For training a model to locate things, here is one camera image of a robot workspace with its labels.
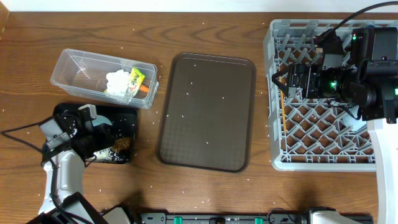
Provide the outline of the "light blue rice bowl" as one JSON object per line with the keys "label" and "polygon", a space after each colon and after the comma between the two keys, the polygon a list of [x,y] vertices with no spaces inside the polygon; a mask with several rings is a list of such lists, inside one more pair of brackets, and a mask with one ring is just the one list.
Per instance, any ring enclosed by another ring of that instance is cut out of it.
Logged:
{"label": "light blue rice bowl", "polygon": [[108,124],[112,126],[112,122],[105,116],[97,115],[94,120],[91,121],[93,127],[99,126],[101,124]]}

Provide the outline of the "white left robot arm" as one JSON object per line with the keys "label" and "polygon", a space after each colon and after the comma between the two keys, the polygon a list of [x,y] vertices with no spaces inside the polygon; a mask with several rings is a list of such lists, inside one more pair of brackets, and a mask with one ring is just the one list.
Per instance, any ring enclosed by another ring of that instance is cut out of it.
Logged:
{"label": "white left robot arm", "polygon": [[121,223],[122,212],[102,215],[83,196],[87,159],[114,145],[114,127],[93,109],[54,114],[41,121],[46,141],[42,168],[46,173],[43,204],[34,223]]}

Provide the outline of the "orange carrot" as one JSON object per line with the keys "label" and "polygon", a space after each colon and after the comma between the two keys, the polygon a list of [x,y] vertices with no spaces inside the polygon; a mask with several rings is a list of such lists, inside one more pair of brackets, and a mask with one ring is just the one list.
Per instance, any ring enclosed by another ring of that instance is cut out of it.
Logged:
{"label": "orange carrot", "polygon": [[148,93],[148,92],[149,92],[149,87],[148,87],[148,86],[145,86],[145,85],[141,85],[141,86],[139,87],[139,91],[142,91],[142,92],[144,92],[144,93]]}

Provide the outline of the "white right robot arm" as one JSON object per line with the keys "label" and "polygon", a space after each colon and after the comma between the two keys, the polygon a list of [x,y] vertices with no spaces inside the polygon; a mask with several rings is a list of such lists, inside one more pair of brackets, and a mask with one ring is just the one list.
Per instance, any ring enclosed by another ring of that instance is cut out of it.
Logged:
{"label": "white right robot arm", "polygon": [[376,159],[379,223],[397,223],[397,28],[353,29],[350,62],[342,68],[343,46],[334,29],[314,38],[321,65],[290,64],[272,82],[286,96],[297,88],[306,99],[333,98],[358,106]]}

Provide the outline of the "brown food scraps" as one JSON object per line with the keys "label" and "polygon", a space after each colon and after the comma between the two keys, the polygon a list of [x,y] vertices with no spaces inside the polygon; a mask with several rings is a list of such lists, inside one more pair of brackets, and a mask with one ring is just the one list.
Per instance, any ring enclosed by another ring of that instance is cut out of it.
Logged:
{"label": "brown food scraps", "polygon": [[119,138],[115,140],[112,151],[121,152],[131,148],[132,139],[130,137]]}

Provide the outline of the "foil snack wrapper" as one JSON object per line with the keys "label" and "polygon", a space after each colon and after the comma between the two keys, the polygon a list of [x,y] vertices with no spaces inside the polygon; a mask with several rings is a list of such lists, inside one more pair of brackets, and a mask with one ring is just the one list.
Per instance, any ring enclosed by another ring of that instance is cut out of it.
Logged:
{"label": "foil snack wrapper", "polygon": [[133,97],[140,90],[140,87],[145,79],[145,75],[136,67],[133,67],[127,84],[128,95]]}

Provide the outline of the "white rice pile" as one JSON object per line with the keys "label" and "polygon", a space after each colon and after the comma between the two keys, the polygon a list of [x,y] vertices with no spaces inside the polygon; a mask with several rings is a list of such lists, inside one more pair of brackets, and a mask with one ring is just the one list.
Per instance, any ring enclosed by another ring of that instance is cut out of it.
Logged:
{"label": "white rice pile", "polygon": [[94,153],[95,162],[102,162],[102,163],[119,163],[123,161],[123,158],[120,158],[117,152],[114,152],[110,147],[96,151]]}

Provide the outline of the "white tissue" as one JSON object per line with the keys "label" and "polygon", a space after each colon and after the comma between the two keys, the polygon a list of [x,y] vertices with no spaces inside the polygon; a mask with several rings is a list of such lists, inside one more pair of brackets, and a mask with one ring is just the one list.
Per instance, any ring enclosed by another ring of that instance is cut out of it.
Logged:
{"label": "white tissue", "polygon": [[106,74],[106,93],[118,96],[125,96],[129,84],[128,72],[118,70],[116,72],[109,72]]}

